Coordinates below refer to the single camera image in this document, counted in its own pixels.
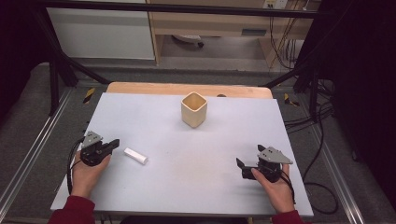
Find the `aluminum rail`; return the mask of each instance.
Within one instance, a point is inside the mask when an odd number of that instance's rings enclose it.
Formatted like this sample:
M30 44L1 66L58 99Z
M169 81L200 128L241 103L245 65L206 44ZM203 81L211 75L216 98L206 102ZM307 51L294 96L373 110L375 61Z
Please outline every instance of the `aluminum rail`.
M30 147L29 152L26 154L23 162L18 168L18 171L12 177L6 190L3 192L3 195L0 197L0 223L2 223L3 219L6 217L9 207L14 202L26 177L29 175L30 171L32 170L35 161L40 155L41 149L46 144L48 138L50 137L50 134L52 133L53 128L57 124L62 113L64 112L64 109L69 101L69 97L72 91L73 88L67 88L64 91L64 94L60 100L60 106L55 111L54 115L52 115L47 119L45 125L41 129L41 132L38 134L35 142Z

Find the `red sleeve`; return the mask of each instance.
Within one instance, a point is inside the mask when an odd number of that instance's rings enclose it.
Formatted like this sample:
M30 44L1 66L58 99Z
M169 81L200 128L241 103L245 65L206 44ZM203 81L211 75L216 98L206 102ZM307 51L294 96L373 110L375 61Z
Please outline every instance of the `red sleeve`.
M64 209L52 213L49 224L94 224L94 207L95 204L89 199L69 196Z
M288 213L278 214L272 217L273 224L305 224L303 220L300 218L297 210Z

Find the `white table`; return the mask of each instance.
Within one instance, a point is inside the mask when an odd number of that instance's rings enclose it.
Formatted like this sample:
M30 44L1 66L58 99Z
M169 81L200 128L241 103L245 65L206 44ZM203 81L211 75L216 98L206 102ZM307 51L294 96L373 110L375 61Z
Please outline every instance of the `white table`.
M301 216L312 217L304 184L276 100L207 97L206 121L192 129L181 120L183 95L104 93L88 131L104 142L120 139L92 193L95 211L167 216L261 217L275 213L265 191L243 179L235 158L257 163L257 145L275 147L294 161L290 178ZM142 165L125 148L148 156ZM62 183L51 209L64 206Z

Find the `wooden cup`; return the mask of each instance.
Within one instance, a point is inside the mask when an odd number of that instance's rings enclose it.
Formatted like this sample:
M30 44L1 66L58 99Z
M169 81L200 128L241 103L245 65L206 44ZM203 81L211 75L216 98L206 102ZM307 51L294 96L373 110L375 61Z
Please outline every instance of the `wooden cup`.
M198 127L206 119L207 100L193 91L181 101L181 118L192 128Z

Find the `floor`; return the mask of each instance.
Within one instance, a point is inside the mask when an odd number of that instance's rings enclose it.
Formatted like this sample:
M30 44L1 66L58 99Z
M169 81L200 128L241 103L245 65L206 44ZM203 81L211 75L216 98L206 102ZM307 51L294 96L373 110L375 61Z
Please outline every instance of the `floor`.
M173 80L180 83L203 82L254 86L279 77L289 70L280 65L271 69L268 68L259 43L255 38L208 36L203 37L203 41L205 45L200 49L196 45L183 43L172 36L167 36L164 40L162 61L157 65L153 62L123 60L117 62L82 61L91 66L92 69L101 72L104 77L116 77L117 80L132 81L157 80L166 82ZM133 69L136 75L126 77L126 74L130 71L128 69ZM11 165L11 163L21 164L24 162L24 156L30 153L29 148L35 142L35 138L40 134L40 129L48 118L46 114L42 113L42 111L48 111L49 109L49 97L46 97L49 95L48 80L42 76L42 74L47 73L48 69L46 66L37 67L33 73L32 80L29 81L26 87L26 93L10 111L9 121L0 126L0 141L3 143L0 145L1 151L8 158L12 158L15 161L1 163L1 191L6 190L8 182L12 179L11 174L17 172L18 165ZM81 83L84 83L84 81L90 82L84 75L78 75L82 79ZM302 106L285 104L285 93L290 95L290 100L293 103L302 105L305 99L305 96L294 94L292 90L294 81L295 79L291 78L272 89L275 98L278 99L284 120L306 116ZM64 161L64 152L68 150L68 145L70 145L68 143L80 136L84 131L87 123L83 120L90 120L95 102L97 103L99 100L99 96L96 94L92 98L90 105L81 104L81 99L85 96L87 88L86 84L82 84L71 93L72 98L75 100L71 100L64 109L64 118L68 119L59 119L58 127L53 130L53 136L56 137L47 140L43 146L41 156L36 155L36 163L30 167L31 173L25 177L24 185L17 190L19 192L15 195L14 203L10 204L6 209L8 213L4 223L46 223L46 217L48 217L50 211L36 211L32 207L35 207L35 204L36 206L50 204L51 197L55 194L56 186L63 179L63 176L59 175L63 165L55 163ZM98 87L97 91L105 90L106 88ZM364 218L363 223L396 223L395 212L389 207L387 199L370 175L370 171L364 163L352 160L347 140L342 130L340 130L336 118L329 117L323 120L323 126L326 133L326 146L334 155L341 174L351 191L352 198L359 207L359 211ZM295 150L294 153L299 168L302 171L311 161L318 148L315 129L308 128L291 133L290 142ZM325 158L322 156L321 158L322 160L318 160L310 171L308 180L327 184L336 193L332 176L329 175L329 167L326 166ZM41 176L42 181L37 181L35 176ZM38 192L47 192L51 197L39 199L35 196ZM333 209L332 196L328 192L321 189L308 188L308 194L312 195L310 196L312 204L320 205L320 208L324 210ZM339 209L335 214L323 215L315 212L315 217L307 220L315 223L362 223L351 221L345 209L344 204L339 204ZM255 220L255 223L267 222L267 219Z

